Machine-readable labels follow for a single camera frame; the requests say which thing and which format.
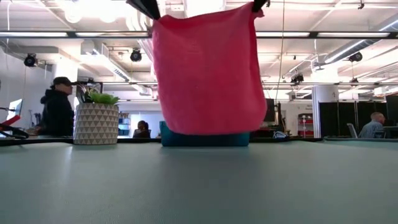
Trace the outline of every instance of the gray-green table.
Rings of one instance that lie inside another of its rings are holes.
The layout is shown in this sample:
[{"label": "gray-green table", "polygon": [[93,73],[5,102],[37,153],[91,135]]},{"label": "gray-green table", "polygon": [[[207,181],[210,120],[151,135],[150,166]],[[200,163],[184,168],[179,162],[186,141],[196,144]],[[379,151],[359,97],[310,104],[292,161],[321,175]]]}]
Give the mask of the gray-green table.
[{"label": "gray-green table", "polygon": [[0,147],[0,223],[398,223],[398,144]]}]

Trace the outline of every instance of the teal bin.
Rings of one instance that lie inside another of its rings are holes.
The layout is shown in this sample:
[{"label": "teal bin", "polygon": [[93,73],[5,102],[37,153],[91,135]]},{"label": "teal bin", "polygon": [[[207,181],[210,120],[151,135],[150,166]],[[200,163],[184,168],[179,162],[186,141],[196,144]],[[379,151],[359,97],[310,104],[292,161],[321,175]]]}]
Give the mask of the teal bin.
[{"label": "teal bin", "polygon": [[248,146],[250,133],[241,134],[220,134],[211,136],[198,136],[179,134],[171,131],[165,121],[160,122],[160,134],[162,135],[162,145],[169,146]]}]

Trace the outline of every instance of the white planter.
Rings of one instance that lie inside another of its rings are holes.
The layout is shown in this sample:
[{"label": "white planter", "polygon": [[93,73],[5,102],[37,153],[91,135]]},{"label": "white planter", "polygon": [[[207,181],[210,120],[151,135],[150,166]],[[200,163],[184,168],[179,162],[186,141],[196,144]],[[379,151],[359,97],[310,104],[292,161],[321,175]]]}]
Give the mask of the white planter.
[{"label": "white planter", "polygon": [[119,108],[101,103],[81,103],[76,109],[73,143],[83,145],[118,142]]}]

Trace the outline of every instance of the pink fabric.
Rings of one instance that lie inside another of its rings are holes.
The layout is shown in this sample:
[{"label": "pink fabric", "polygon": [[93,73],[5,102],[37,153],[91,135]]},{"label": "pink fabric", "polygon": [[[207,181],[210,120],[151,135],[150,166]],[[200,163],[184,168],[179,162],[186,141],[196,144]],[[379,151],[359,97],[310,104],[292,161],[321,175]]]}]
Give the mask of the pink fabric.
[{"label": "pink fabric", "polygon": [[167,126],[180,134],[234,134],[266,113],[252,2],[230,11],[154,22],[154,68]]}]

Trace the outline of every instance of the black jacket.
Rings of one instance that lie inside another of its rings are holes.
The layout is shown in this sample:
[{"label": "black jacket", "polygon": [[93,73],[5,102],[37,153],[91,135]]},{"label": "black jacket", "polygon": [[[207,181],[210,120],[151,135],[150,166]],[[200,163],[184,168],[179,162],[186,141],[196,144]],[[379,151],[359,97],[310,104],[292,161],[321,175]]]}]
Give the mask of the black jacket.
[{"label": "black jacket", "polygon": [[44,105],[40,135],[72,136],[75,113],[68,95],[57,90],[46,90],[40,101]]}]

